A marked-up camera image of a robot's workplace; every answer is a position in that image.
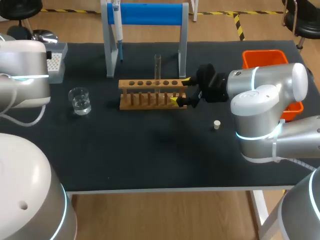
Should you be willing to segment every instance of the black mat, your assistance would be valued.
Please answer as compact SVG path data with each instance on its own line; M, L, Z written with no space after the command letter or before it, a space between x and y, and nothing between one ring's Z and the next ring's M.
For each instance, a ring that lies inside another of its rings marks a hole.
M259 187L295 185L310 172L291 162L254 164L241 157L230 103L200 102L196 109L119 111L118 79L152 79L154 55L162 55L162 79L178 77L177 43L128 43L114 79L106 79L102 44L69 44L62 84L51 85L51 103L34 127L0 120L0 132L24 137L47 156L67 191ZM280 49L289 62L303 60L293 41L188 43L187 76L200 64L219 72L242 68L245 50ZM86 87L92 111L70 112L68 92ZM319 93L309 79L304 112L320 113ZM38 109L11 110L31 121ZM221 121L212 132L214 120ZM319 160L305 160L314 167Z

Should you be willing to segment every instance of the wooden test tube rack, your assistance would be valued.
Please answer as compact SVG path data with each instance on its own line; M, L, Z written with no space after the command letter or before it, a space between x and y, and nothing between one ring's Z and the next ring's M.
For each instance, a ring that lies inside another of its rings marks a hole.
M120 110L157 110L157 109L186 109L171 103L171 97L186 97L185 88L181 79L163 80L119 80L119 89L122 89ZM148 93L133 93L127 90L150 89ZM169 89L178 89L178 92L163 92Z

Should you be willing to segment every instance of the orange box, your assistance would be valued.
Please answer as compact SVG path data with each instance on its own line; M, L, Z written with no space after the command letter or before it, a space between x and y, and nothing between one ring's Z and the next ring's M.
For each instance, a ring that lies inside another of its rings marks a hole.
M255 67L265 67L271 65L288 64L288 60L283 51L280 50L248 50L242 54L243 69L251 69ZM283 112L281 118L286 121L292 121L297 114L301 114L304 110L302 102L290 104Z

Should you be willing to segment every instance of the test tube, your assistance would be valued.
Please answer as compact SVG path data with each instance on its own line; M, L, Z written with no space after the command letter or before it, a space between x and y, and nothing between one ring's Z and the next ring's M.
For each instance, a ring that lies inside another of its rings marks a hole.
M156 54L154 55L154 80L161 79L161 55ZM155 88L154 93L160 93L160 89Z

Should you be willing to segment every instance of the cable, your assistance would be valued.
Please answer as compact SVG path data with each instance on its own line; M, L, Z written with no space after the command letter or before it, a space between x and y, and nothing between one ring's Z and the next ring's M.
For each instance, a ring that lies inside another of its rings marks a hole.
M292 162L292 163L298 164L298 165L300 165L300 166L302 166L302 167L305 167L306 169L309 169L309 170L311 170L311 171L317 170L315 167L310 166L309 164L307 164L307 163L305 163L305 162L303 162L303 161L300 161L300 160L298 160L298 159L295 159L295 158L284 158L284 159L285 159L285 160L288 160L288 161L290 161L290 162Z
M13 106L13 104L15 103L16 99L17 99L17 86L14 84L15 82L15 79L7 74L0 74L1 75L5 75L5 76L8 76L12 82L13 82L13 90L12 90L12 95L11 95L11 101L10 103L8 104L8 106L2 111L0 112L0 118L4 118L4 119L7 119L17 125L20 125L20 126L23 126L23 127L31 127L35 124L37 124L41 118L44 116L45 114L45 110L46 110L46 105L43 105L42 108L41 108L41 112L39 114L39 116L32 122L22 122L22 121L19 121L11 116L8 116L6 115L5 113Z
M11 121L11 122L13 122L15 124L18 124L20 126L23 126L23 127L31 127L31 126L37 124L41 120L41 118L45 114L45 110L46 110L46 105L43 105L42 108L41 108L41 112L40 112L39 116L36 118L36 120L34 120L32 122L27 122L27 123L19 121L19 120L15 119L15 118L13 118L11 116L8 116L6 114L1 114L0 118L8 119L9 121Z

